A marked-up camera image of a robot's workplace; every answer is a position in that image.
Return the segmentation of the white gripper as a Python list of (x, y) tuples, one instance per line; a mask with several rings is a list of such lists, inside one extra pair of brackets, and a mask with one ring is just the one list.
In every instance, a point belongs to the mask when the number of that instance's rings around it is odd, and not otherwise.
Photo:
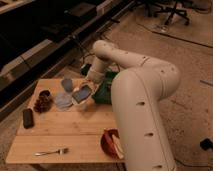
[(88, 85), (91, 89), (92, 89), (92, 93), (90, 94), (90, 96), (86, 99), (88, 100), (94, 93), (95, 91), (97, 90), (98, 88), (98, 85), (95, 84), (94, 82), (92, 82), (91, 80), (87, 80), (87, 79), (83, 79), (83, 80), (80, 80), (78, 82), (78, 84), (76, 85), (76, 87), (74, 88), (72, 94), (75, 92), (75, 91), (78, 91), (81, 87), (83, 87), (84, 85)]

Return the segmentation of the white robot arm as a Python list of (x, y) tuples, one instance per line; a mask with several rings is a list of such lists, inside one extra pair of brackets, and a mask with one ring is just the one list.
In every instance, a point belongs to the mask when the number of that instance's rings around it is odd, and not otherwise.
[(122, 67), (112, 81), (111, 102), (127, 171), (177, 171), (158, 102), (179, 87), (179, 69), (104, 40), (93, 44), (93, 52), (88, 81), (101, 83), (112, 62)]

